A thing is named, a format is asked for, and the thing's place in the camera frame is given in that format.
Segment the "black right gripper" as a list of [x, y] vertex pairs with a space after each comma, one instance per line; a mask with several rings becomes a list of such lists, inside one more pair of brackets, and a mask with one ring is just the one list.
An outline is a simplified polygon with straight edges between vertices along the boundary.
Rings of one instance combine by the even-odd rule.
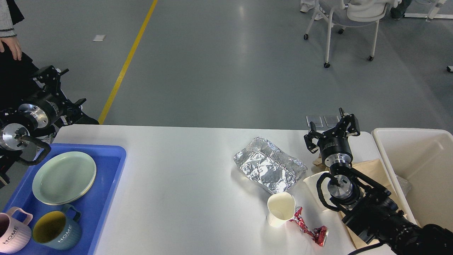
[[348, 137], [358, 137], [360, 129], [354, 114], [346, 113], [339, 108], [340, 121], [333, 129], [320, 133], [314, 122], [310, 122], [310, 131], [304, 136], [307, 149], [314, 154], [321, 153], [322, 163], [328, 168], [335, 163], [350, 164], [353, 160]]

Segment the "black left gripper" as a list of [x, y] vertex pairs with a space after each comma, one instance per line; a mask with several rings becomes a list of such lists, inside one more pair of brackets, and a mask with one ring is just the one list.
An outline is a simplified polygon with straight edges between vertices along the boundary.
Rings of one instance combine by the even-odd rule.
[[73, 125], [87, 115], [82, 110], [86, 98], [72, 101], [60, 100], [63, 96], [61, 77], [69, 69], [60, 70], [53, 65], [45, 66], [32, 74], [34, 81], [44, 84], [44, 91], [36, 92], [26, 98], [18, 107], [18, 111], [31, 117], [34, 129], [45, 129], [58, 120], [58, 126]]

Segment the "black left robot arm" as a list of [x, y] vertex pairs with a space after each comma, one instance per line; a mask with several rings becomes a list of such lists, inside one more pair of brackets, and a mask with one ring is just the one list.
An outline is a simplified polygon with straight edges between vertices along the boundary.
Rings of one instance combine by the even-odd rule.
[[[22, 96], [13, 107], [1, 111], [1, 187], [9, 184], [7, 171], [13, 163], [35, 166], [50, 153], [50, 145], [43, 142], [36, 132], [49, 129], [55, 123], [58, 126], [73, 125], [85, 116], [82, 104], [86, 99], [73, 103], [61, 89], [61, 77], [68, 71], [52, 65], [41, 68], [31, 80], [41, 83], [42, 88]], [[36, 159], [28, 161], [21, 158], [21, 154], [31, 143], [39, 146], [41, 152]]]

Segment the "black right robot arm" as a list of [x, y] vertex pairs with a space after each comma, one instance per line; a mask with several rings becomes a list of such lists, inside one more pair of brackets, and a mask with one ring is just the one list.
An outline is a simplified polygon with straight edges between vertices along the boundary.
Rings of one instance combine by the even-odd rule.
[[[452, 232], [436, 224], [419, 227], [403, 216], [390, 198], [391, 192], [352, 166], [348, 138], [360, 135], [358, 120], [339, 109], [341, 119], [332, 128], [318, 132], [314, 122], [304, 136], [307, 149], [319, 152], [328, 171], [316, 182], [322, 205], [344, 213], [342, 222], [368, 244], [353, 255], [388, 245], [397, 255], [451, 255]], [[374, 239], [378, 244], [370, 245]]]

